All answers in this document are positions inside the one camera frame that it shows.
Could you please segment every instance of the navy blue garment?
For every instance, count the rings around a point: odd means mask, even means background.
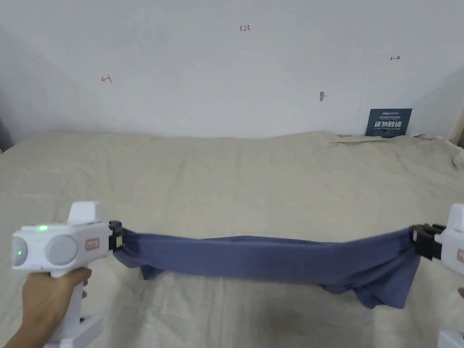
[[[129,232],[115,257],[144,279],[163,271],[353,290],[366,307],[405,306],[420,256],[409,229],[346,243],[267,237],[193,239]]]

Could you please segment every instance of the red label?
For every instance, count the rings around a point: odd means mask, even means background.
[[[85,241],[85,251],[98,249],[100,247],[100,238],[92,238]]]
[[[464,250],[459,249],[456,258],[459,262],[462,262],[464,264]]]

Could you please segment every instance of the beige bed sheet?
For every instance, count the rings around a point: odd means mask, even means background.
[[[272,139],[161,139],[48,132],[0,155],[0,345],[19,326],[25,274],[11,234],[100,200],[134,231],[346,241],[446,223],[464,202],[464,153],[427,137],[326,132]],[[92,264],[83,312],[103,312],[92,347],[435,347],[464,329],[464,278],[422,260],[403,310],[363,308],[312,285],[166,273],[142,281],[113,257]]]

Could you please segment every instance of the red handwritten mark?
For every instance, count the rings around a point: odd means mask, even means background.
[[[112,82],[111,82],[111,78],[110,78],[110,75],[109,75],[109,74],[108,74],[108,77],[107,77],[107,78],[103,78],[103,77],[102,77],[102,81],[103,81],[103,82],[106,82],[106,80],[108,80],[108,79],[110,79],[110,83],[112,83]]]

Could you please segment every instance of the fingers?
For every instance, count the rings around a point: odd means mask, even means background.
[[[66,279],[72,287],[75,287],[79,283],[82,283],[90,278],[92,271],[88,268],[77,268],[72,272],[65,274],[62,278]]]

